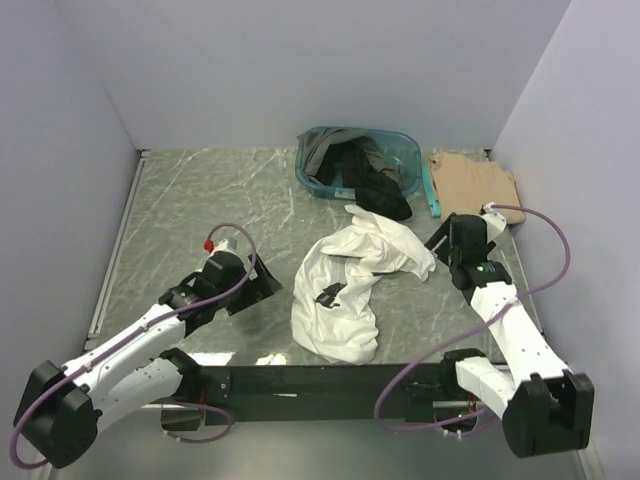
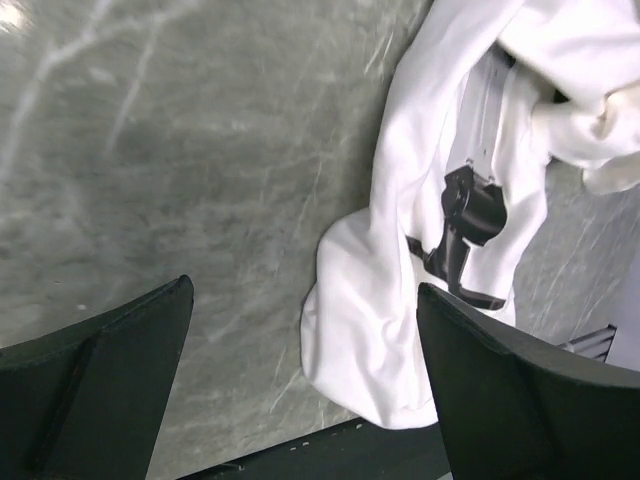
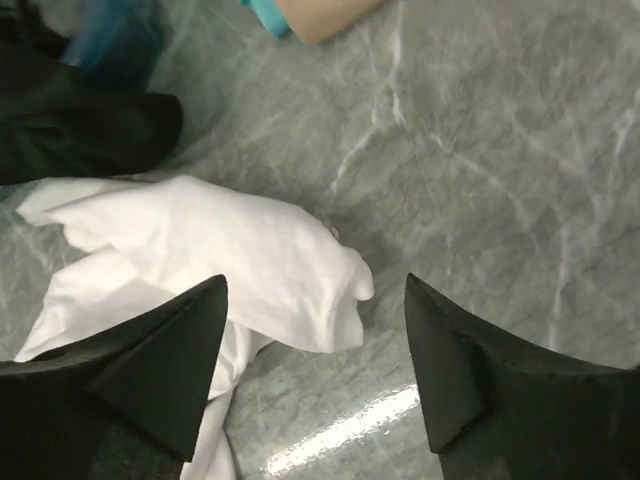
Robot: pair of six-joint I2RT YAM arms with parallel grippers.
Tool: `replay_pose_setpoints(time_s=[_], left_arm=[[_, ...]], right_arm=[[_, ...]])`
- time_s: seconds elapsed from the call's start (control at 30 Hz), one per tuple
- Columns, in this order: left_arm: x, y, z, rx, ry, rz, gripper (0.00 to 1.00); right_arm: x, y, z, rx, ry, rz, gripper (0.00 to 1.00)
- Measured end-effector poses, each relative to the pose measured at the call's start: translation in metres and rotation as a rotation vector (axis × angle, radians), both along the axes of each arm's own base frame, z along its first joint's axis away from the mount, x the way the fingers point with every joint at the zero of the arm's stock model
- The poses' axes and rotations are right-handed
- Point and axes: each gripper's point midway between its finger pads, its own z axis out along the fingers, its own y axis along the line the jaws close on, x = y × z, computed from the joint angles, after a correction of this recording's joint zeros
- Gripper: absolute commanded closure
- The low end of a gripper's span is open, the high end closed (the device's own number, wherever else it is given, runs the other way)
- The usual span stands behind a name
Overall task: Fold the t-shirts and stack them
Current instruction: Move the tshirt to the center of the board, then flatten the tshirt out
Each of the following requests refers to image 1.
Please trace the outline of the white t shirt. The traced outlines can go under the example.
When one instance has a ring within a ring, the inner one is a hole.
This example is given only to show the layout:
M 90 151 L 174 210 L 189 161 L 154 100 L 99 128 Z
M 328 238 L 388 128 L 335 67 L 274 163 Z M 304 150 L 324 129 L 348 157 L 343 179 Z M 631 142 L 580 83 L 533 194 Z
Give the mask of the white t shirt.
M 396 272 L 427 280 L 436 260 L 407 226 L 355 204 L 351 223 L 318 240 L 294 278 L 293 340 L 329 362 L 363 365 L 375 355 L 376 316 L 372 288 Z

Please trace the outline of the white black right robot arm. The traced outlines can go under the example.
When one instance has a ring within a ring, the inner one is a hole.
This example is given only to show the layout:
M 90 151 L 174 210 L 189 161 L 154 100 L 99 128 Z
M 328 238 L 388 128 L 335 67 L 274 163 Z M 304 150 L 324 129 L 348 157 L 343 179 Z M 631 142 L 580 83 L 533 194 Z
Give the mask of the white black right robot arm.
M 440 362 L 440 390 L 452 399 L 468 392 L 484 403 L 519 458 L 582 450 L 590 441 L 594 385 L 551 349 L 507 269 L 490 259 L 505 228 L 505 218 L 490 209 L 451 214 L 425 244 L 448 267 L 509 367 L 500 371 L 477 349 L 450 351 Z

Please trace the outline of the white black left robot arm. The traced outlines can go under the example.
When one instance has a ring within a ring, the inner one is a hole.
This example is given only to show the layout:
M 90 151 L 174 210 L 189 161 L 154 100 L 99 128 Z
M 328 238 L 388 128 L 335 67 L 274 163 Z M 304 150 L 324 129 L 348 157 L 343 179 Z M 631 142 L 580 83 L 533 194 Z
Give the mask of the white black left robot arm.
M 24 437 L 45 462 L 64 468 L 111 424 L 158 400 L 198 415 L 219 411 L 229 378 L 209 381 L 176 344 L 219 311 L 234 315 L 281 290 L 258 254 L 249 260 L 245 264 L 232 250 L 213 252 L 202 269 L 165 291 L 139 320 L 100 347 L 62 366 L 45 361 L 35 368 L 13 422 L 14 464 L 28 466 L 17 454 L 17 440 Z

